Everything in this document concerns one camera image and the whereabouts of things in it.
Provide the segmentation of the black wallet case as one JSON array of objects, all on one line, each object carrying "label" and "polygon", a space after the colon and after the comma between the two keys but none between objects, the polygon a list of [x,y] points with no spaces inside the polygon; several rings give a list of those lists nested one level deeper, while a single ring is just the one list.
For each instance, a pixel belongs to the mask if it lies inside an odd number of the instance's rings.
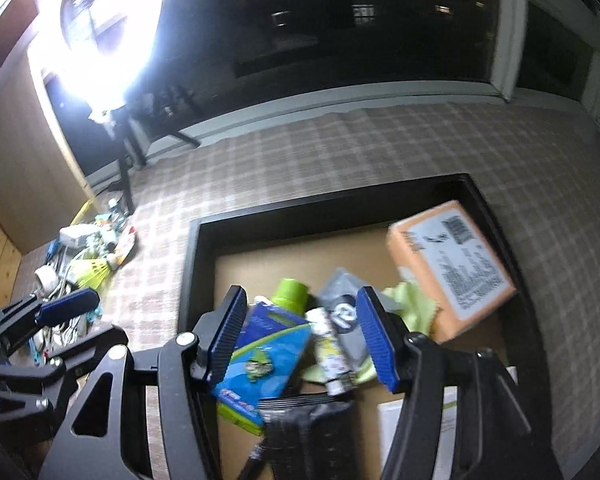
[{"label": "black wallet case", "polygon": [[270,466],[276,479],[356,479],[356,403],[351,393],[307,393],[259,403],[264,437],[240,471],[257,479]]}]

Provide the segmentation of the white patterned tube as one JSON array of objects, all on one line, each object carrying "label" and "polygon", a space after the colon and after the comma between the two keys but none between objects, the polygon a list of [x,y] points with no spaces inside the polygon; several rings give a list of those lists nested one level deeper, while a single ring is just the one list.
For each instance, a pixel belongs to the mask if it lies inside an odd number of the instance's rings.
[{"label": "white patterned tube", "polygon": [[354,389],[352,368],[342,350],[337,332],[323,308],[306,312],[311,325],[315,365],[304,370],[306,382],[322,384],[330,396],[342,396]]}]

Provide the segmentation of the light green cloth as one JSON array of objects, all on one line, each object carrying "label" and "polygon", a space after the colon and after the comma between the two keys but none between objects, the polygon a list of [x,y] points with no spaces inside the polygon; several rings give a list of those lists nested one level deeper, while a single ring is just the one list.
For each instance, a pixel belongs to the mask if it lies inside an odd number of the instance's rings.
[{"label": "light green cloth", "polygon": [[[386,287],[378,297],[387,311],[396,313],[402,318],[407,328],[426,336],[431,334],[432,323],[438,312],[437,303],[429,298],[413,281],[402,281],[396,286]],[[370,382],[376,378],[376,370],[370,356],[354,372],[356,386]],[[325,385],[326,379],[321,367],[317,364],[307,367],[301,377],[311,384]]]}]

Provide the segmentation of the grey foil pouch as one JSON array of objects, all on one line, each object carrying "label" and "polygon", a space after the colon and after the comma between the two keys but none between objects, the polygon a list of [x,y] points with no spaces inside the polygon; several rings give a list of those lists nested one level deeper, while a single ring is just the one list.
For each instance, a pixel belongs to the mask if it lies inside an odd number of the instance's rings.
[{"label": "grey foil pouch", "polygon": [[330,276],[316,296],[317,304],[326,310],[340,346],[358,376],[372,364],[356,310],[358,291],[365,286],[366,282],[340,268]]}]

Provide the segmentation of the orange tissue pack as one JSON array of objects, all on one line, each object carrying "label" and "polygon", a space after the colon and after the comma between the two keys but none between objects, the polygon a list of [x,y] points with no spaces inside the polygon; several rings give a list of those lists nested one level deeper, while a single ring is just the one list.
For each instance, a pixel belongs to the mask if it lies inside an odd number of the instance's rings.
[{"label": "orange tissue pack", "polygon": [[432,338],[450,341],[467,332],[517,289],[486,237],[457,200],[394,222],[389,254],[404,278],[414,278],[437,305]]}]

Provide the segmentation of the white round motor part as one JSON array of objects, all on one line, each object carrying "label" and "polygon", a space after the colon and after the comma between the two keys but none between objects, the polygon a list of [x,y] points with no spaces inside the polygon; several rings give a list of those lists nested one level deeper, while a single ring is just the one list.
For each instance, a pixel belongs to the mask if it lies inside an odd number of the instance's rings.
[{"label": "white round motor part", "polygon": [[53,266],[46,264],[34,271],[38,289],[45,295],[51,294],[59,285],[60,279]]}]

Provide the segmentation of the yellow shuttlecock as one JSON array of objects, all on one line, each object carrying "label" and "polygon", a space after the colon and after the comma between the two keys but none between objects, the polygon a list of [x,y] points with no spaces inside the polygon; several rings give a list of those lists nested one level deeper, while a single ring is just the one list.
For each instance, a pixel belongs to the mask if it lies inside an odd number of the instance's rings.
[{"label": "yellow shuttlecock", "polygon": [[84,255],[78,255],[69,264],[67,278],[76,287],[99,289],[100,285],[117,269],[117,264],[114,255],[106,255],[102,258],[85,258]]}]

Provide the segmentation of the white power strip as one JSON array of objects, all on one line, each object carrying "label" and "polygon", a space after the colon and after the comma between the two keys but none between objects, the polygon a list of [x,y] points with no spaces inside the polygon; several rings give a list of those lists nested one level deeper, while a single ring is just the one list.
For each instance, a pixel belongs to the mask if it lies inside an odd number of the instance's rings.
[{"label": "white power strip", "polygon": [[75,226],[65,226],[59,230],[58,240],[68,248],[85,247],[90,236],[99,232],[94,223],[79,223]]}]

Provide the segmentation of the black tray box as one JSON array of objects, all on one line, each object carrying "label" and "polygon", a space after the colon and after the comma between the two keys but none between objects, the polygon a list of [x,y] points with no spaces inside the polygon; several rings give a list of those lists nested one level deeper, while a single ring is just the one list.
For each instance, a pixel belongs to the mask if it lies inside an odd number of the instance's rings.
[{"label": "black tray box", "polygon": [[386,247],[388,225],[457,200],[483,232],[516,295],[462,336],[457,350],[491,347],[516,366],[521,404],[543,444],[552,436],[546,353],[524,277],[498,219],[469,174],[351,188],[217,214],[193,221],[185,253],[178,330],[217,307],[230,285],[250,297],[271,295],[281,278],[319,289],[338,268],[378,288],[396,284]]}]

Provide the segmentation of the beige wardrobe panel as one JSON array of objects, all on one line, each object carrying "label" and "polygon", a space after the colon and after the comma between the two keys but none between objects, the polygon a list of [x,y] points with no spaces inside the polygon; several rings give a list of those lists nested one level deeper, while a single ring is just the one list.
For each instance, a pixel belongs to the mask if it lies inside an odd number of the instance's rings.
[{"label": "beige wardrobe panel", "polygon": [[42,78],[23,54],[0,73],[0,225],[27,254],[94,201]]}]

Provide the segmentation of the black light tripod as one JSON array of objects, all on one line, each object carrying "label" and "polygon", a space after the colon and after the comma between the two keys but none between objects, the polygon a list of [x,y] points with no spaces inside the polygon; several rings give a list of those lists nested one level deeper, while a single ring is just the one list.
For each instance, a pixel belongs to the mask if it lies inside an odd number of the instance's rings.
[{"label": "black light tripod", "polygon": [[176,126],[173,118],[178,114],[180,105],[184,105],[194,114],[195,118],[204,116],[193,95],[181,84],[170,84],[158,92],[137,96],[125,106],[119,107],[117,110],[110,110],[105,115],[106,120],[102,125],[109,134],[116,153],[120,174],[119,179],[108,185],[106,190],[122,192],[122,200],[128,214],[135,212],[130,168],[135,165],[143,169],[148,164],[146,153],[140,146],[140,141],[133,129],[136,122],[149,132],[155,131],[162,136],[172,136],[192,148],[201,146],[199,140],[184,133],[181,128]]}]

